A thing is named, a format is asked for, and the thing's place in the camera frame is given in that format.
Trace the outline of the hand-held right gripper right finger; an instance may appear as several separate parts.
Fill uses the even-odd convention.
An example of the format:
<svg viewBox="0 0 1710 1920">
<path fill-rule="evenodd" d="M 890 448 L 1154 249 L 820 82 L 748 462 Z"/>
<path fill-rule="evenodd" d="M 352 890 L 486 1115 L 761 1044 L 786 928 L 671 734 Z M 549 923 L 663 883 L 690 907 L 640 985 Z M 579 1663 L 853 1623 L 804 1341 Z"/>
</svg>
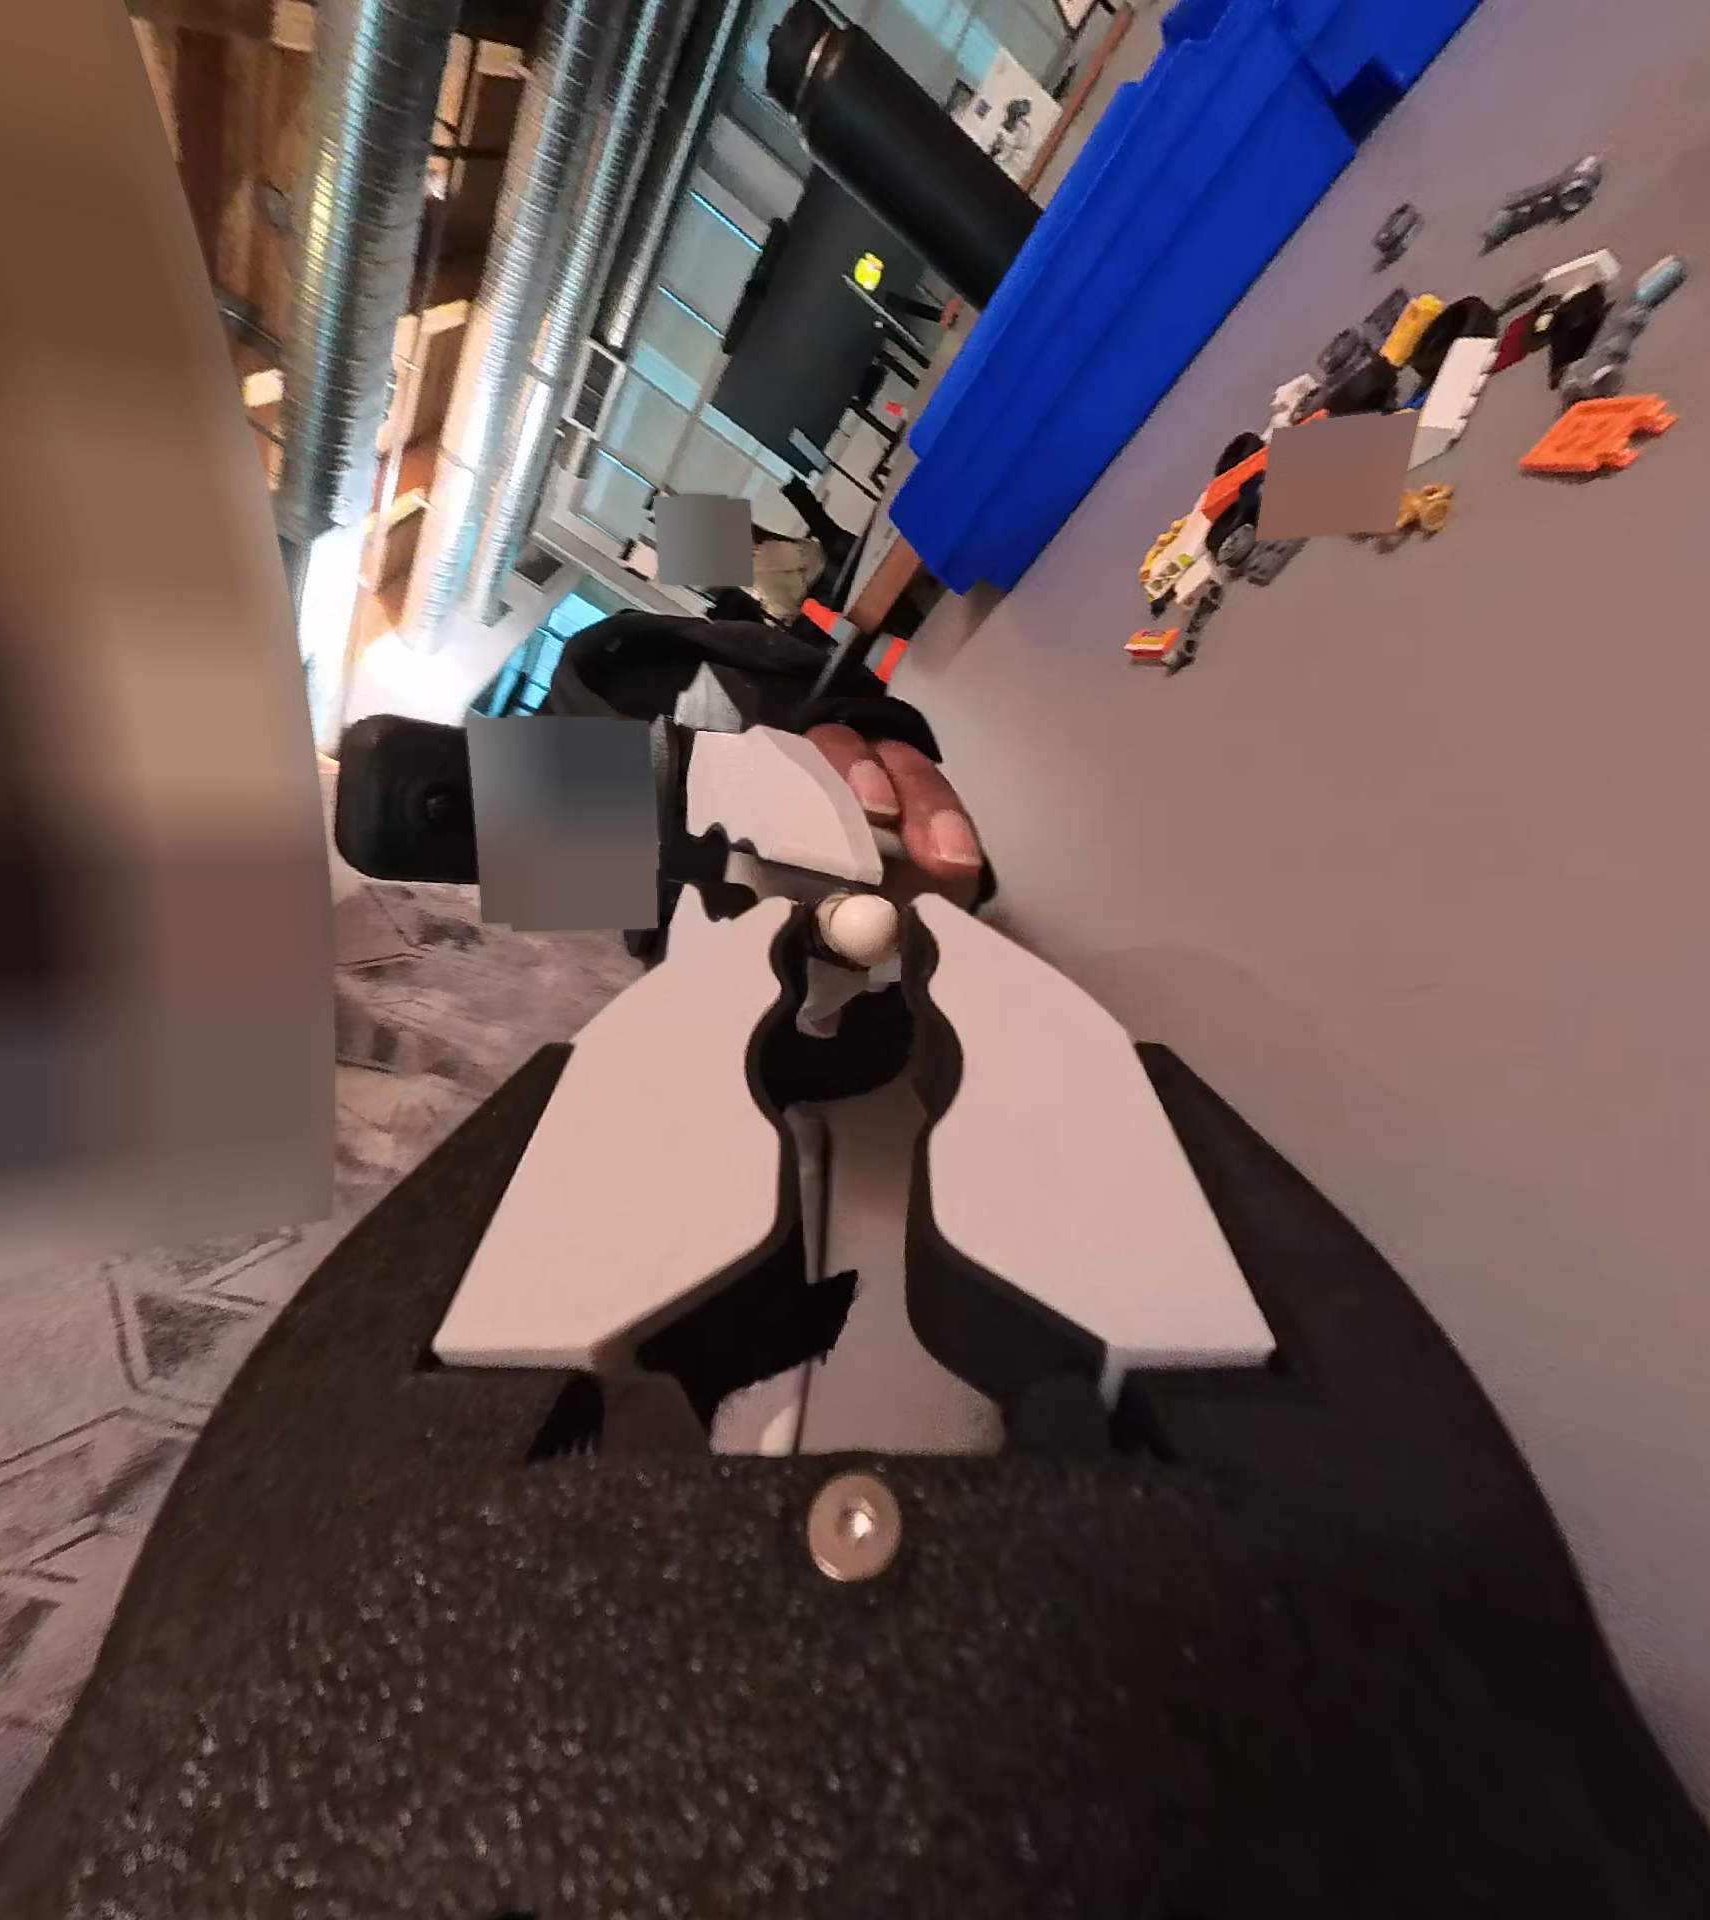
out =
<svg viewBox="0 0 1710 1920">
<path fill-rule="evenodd" d="M 907 1313 L 962 1382 L 1249 1369 L 1272 1329 L 1122 1022 L 1004 933 L 904 923 Z"/>
</svg>

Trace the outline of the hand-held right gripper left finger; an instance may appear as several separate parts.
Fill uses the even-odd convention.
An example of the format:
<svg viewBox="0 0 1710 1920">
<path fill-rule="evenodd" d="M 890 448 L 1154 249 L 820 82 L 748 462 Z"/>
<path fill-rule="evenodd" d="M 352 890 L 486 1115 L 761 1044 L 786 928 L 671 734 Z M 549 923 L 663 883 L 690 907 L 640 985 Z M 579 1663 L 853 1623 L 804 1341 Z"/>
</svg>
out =
<svg viewBox="0 0 1710 1920">
<path fill-rule="evenodd" d="M 630 1359 L 800 1222 L 794 1138 L 754 1061 L 790 1011 L 790 915 L 683 915 L 576 1035 L 437 1326 L 456 1369 Z"/>
</svg>

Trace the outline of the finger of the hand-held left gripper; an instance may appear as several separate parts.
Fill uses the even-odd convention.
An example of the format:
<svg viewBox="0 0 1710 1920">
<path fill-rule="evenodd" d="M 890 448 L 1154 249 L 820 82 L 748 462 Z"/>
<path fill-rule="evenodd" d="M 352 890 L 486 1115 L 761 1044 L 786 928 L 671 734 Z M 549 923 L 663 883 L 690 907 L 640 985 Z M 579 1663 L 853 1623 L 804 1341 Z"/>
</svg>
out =
<svg viewBox="0 0 1710 1920">
<path fill-rule="evenodd" d="M 881 888 L 868 816 L 810 740 L 694 734 L 686 763 L 683 828 L 700 873 L 795 903 Z"/>
</svg>

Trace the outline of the small white round lego piece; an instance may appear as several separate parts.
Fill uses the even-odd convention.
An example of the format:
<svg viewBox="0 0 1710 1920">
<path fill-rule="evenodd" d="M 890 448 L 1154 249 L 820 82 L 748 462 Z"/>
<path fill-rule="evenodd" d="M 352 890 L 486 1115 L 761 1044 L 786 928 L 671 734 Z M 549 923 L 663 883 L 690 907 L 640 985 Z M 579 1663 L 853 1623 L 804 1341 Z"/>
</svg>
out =
<svg viewBox="0 0 1710 1920">
<path fill-rule="evenodd" d="M 810 907 L 810 938 L 820 958 L 848 974 L 875 974 L 897 963 L 900 907 L 875 893 L 834 893 Z"/>
</svg>

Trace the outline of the pile of lego pieces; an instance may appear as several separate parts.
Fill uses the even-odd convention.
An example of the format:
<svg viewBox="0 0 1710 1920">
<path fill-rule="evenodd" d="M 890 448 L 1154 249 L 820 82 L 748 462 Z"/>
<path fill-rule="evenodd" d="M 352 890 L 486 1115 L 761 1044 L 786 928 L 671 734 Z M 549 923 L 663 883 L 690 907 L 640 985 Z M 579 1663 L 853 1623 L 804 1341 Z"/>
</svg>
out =
<svg viewBox="0 0 1710 1920">
<path fill-rule="evenodd" d="M 1629 372 L 1690 266 L 1660 255 L 1628 276 L 1611 249 L 1519 281 L 1501 299 L 1391 295 L 1272 392 L 1261 432 L 1239 435 L 1211 480 L 1147 547 L 1147 624 L 1125 654 L 1179 674 L 1239 589 L 1269 589 L 1316 540 L 1398 547 L 1438 536 L 1456 489 L 1426 478 L 1468 436 L 1493 376 L 1548 372 L 1559 416 L 1522 458 L 1542 480 L 1595 480 L 1633 465 L 1673 428 L 1660 398 L 1633 398 Z"/>
</svg>

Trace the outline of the person's left hand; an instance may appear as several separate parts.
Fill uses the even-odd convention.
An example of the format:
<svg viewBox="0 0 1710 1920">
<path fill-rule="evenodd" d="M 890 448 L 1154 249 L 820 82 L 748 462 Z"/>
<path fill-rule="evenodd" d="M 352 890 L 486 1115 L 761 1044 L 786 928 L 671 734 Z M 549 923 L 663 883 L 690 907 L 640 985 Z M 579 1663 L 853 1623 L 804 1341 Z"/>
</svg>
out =
<svg viewBox="0 0 1710 1920">
<path fill-rule="evenodd" d="M 845 726 L 813 726 L 810 746 L 865 810 L 884 850 L 881 893 L 894 903 L 938 895 L 970 914 L 994 893 L 981 833 L 938 763 L 911 741 L 868 741 Z"/>
</svg>

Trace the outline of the black monitor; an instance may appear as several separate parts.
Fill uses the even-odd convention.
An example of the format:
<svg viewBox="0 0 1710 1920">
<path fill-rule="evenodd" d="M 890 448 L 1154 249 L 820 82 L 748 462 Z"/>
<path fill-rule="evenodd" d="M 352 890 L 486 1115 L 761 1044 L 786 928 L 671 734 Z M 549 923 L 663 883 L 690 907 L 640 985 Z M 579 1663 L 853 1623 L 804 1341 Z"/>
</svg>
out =
<svg viewBox="0 0 1710 1920">
<path fill-rule="evenodd" d="M 925 262 L 825 168 L 774 219 L 721 333 L 714 412 L 800 473 L 828 469 L 887 361 L 927 366 L 947 298 Z"/>
</svg>

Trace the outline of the light mottled cloth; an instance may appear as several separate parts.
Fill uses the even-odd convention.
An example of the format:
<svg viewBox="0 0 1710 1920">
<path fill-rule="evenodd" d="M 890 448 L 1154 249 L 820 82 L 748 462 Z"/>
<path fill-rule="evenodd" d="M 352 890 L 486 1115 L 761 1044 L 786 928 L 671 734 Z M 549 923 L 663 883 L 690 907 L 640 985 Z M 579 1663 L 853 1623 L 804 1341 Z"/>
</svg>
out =
<svg viewBox="0 0 1710 1920">
<path fill-rule="evenodd" d="M 340 945 L 329 1215 L 0 1285 L 0 1828 L 262 1333 L 354 1222 L 640 970 L 620 937 L 481 928 L 460 886 L 359 890 Z"/>
</svg>

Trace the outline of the blue plastic bin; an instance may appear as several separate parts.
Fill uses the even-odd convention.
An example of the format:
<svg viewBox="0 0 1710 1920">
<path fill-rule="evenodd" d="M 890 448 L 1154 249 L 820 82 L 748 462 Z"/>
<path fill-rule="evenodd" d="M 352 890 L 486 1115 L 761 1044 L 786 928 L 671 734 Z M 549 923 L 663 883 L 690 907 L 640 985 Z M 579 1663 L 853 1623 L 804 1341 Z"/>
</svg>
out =
<svg viewBox="0 0 1710 1920">
<path fill-rule="evenodd" d="M 1167 10 L 911 432 L 941 589 L 1020 582 L 1473 10 Z"/>
</svg>

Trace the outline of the black water bottle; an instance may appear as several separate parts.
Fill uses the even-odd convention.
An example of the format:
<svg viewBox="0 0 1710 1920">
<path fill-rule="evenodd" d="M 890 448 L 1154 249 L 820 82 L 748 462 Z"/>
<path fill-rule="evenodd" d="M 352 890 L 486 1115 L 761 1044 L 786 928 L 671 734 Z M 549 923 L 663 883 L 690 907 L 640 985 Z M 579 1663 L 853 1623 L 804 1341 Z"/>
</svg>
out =
<svg viewBox="0 0 1710 1920">
<path fill-rule="evenodd" d="M 881 47 L 821 4 L 767 38 L 767 98 L 808 155 L 985 311 L 1042 211 Z"/>
</svg>

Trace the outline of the silver ceiling duct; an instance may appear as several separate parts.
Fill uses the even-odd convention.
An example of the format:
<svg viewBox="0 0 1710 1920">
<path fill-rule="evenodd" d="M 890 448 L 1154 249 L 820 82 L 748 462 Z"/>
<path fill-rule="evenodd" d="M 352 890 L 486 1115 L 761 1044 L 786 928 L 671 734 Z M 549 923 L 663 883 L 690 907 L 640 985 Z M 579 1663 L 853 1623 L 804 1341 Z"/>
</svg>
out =
<svg viewBox="0 0 1710 1920">
<path fill-rule="evenodd" d="M 443 428 L 404 633 L 494 620 L 550 462 L 564 376 L 644 175 L 690 4 L 549 4 Z M 337 664 L 356 606 L 392 352 L 426 219 L 453 4 L 317 4 L 314 151 L 283 345 L 274 519 L 297 644 Z"/>
</svg>

